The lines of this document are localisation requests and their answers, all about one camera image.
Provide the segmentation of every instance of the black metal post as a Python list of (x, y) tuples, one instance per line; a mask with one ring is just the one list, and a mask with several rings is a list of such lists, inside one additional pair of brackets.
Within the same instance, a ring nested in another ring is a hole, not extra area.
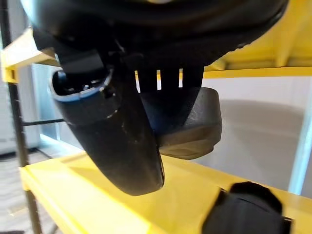
[[(0, 0), (0, 7), (1, 7), (0, 28), (1, 28), (2, 45), (3, 47), (6, 47), (11, 43), (7, 0)], [(15, 130), (15, 139), (17, 146), (17, 156), (19, 159), (19, 166), (24, 167), (28, 165), (29, 162), (25, 134), (23, 129), (23, 122), (20, 111), (20, 100), (17, 84), (8, 83), (8, 90), (12, 108), (12, 117)], [(34, 234), (41, 234), (42, 231), (35, 197), (31, 191), (25, 191), (25, 194)]]
[(42, 125), (48, 123), (60, 123), (64, 122), (62, 118), (58, 119), (49, 119), (49, 120), (40, 120), (40, 121), (33, 121), (33, 122), (23, 122), (23, 126), (33, 126), (33, 125)]

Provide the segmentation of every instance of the white wall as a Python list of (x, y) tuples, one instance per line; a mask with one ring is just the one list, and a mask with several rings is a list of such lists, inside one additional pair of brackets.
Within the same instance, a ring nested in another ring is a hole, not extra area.
[(223, 131), (214, 151), (195, 161), (287, 190), (310, 82), (309, 77), (204, 80), (203, 86), (219, 92)]

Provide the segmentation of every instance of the wooden floor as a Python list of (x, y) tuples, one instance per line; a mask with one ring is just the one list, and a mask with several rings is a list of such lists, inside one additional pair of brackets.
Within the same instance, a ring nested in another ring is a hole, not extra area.
[[(46, 160), (41, 153), (32, 153), (29, 156), (31, 163)], [(47, 234), (53, 228), (54, 222), (38, 204), (42, 231)], [(15, 156), (0, 156), (0, 232), (23, 230), (32, 234), (27, 204), (22, 190), (18, 159)]]

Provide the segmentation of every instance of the yellow metal shelf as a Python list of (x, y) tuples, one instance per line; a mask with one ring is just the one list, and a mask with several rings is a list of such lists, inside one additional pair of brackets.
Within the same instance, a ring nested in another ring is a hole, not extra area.
[[(65, 234), (199, 234), (220, 187), (245, 181), (199, 164), (163, 156), (164, 187), (129, 196), (85, 154), (21, 168), (31, 190)], [(295, 219), (293, 234), (312, 233), (312, 200), (270, 188)]]

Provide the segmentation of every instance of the black object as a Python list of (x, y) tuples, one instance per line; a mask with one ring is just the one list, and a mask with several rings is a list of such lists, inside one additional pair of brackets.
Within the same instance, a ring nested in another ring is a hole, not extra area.
[(288, 0), (21, 2), (37, 48), (63, 68), (51, 89), (65, 121), (117, 187), (140, 195), (163, 184), (158, 150), (183, 159), (213, 150), (222, 122), (217, 92), (200, 89), (203, 67), (264, 34)]
[(221, 190), (202, 226), (203, 234), (290, 234), (292, 220), (268, 188), (251, 182)]
[[(162, 187), (160, 154), (137, 93), (134, 72), (109, 74), (93, 89), (61, 95), (57, 72), (52, 93), (68, 126), (91, 159), (118, 188), (142, 195)], [(122, 76), (126, 80), (118, 81)]]
[(141, 94), (160, 153), (194, 159), (210, 153), (221, 138), (219, 96), (210, 88), (177, 88)]

